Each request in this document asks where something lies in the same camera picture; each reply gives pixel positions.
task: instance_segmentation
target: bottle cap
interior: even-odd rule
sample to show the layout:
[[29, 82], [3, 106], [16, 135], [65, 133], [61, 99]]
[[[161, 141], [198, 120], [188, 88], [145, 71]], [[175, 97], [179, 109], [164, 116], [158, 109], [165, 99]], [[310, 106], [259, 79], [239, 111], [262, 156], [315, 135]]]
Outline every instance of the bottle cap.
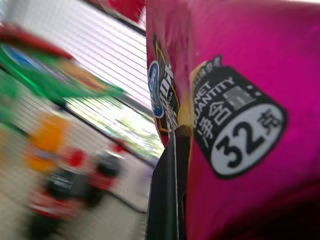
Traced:
[[72, 168], [78, 168], [84, 162], [86, 154], [81, 149], [75, 149], [71, 153], [71, 157], [68, 159], [68, 165]]
[[[117, 141], [118, 141], [120, 144], [122, 144], [123, 146], [126, 145], [126, 141], [124, 141], [124, 140], [122, 140], [122, 139], [118, 139]], [[115, 143], [115, 144], [113, 145], [113, 147], [112, 147], [112, 150], [113, 150], [115, 153], [117, 153], [117, 154], [126, 151], [126, 148], [124, 148], [124, 147], [123, 147], [122, 145], [120, 145], [120, 144]]]

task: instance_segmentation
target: red bottle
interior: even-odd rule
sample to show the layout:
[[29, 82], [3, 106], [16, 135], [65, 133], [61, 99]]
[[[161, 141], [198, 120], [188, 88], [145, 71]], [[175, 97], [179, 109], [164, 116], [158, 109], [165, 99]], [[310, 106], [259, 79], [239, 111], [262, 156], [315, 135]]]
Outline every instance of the red bottle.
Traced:
[[33, 211], [29, 227], [31, 240], [46, 240], [64, 221], [74, 217], [83, 205], [86, 176], [79, 171], [85, 153], [75, 150], [67, 164], [50, 174], [45, 186], [31, 196]]
[[96, 207], [104, 194], [114, 185], [121, 171], [120, 153], [125, 148], [115, 144], [112, 151], [100, 151], [95, 155], [96, 169], [88, 181], [86, 204], [89, 208]]

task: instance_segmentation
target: bottle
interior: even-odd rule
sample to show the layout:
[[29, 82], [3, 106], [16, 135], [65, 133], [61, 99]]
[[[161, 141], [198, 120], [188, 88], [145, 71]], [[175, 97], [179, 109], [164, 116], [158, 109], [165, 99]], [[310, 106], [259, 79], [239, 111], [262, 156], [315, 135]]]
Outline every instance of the bottle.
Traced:
[[95, 155], [96, 169], [88, 181], [86, 205], [88, 208], [96, 207], [103, 199], [104, 193], [114, 185], [121, 171], [120, 153], [125, 149], [118, 144], [112, 151], [103, 150]]
[[31, 209], [34, 214], [28, 232], [31, 240], [50, 238], [81, 208], [81, 191], [87, 184], [79, 171], [84, 158], [83, 151], [75, 150], [67, 164], [50, 174], [43, 188], [32, 193]]
[[29, 166], [39, 172], [48, 173], [57, 166], [57, 157], [63, 145], [70, 121], [64, 115], [66, 101], [54, 102], [53, 110], [45, 112], [40, 127], [31, 136], [31, 151], [27, 156]]

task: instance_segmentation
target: product package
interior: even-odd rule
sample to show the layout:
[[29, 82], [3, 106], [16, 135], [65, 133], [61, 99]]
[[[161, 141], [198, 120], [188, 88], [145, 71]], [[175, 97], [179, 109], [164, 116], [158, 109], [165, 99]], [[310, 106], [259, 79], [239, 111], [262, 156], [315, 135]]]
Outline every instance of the product package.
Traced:
[[0, 45], [1, 66], [36, 96], [63, 98], [120, 96], [124, 91], [80, 67], [74, 59], [32, 45]]
[[[186, 239], [313, 239], [299, 231], [319, 229], [320, 4], [148, 0], [146, 19], [161, 140], [178, 126], [192, 132]], [[168, 221], [157, 222], [179, 232]]]

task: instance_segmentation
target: pink snack bag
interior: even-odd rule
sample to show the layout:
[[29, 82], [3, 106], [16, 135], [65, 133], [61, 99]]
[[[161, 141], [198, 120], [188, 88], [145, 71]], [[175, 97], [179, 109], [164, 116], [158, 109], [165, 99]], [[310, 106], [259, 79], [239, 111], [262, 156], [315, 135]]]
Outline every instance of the pink snack bag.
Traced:
[[147, 0], [146, 19], [162, 142], [193, 133], [187, 239], [273, 239], [263, 226], [320, 202], [320, 4]]

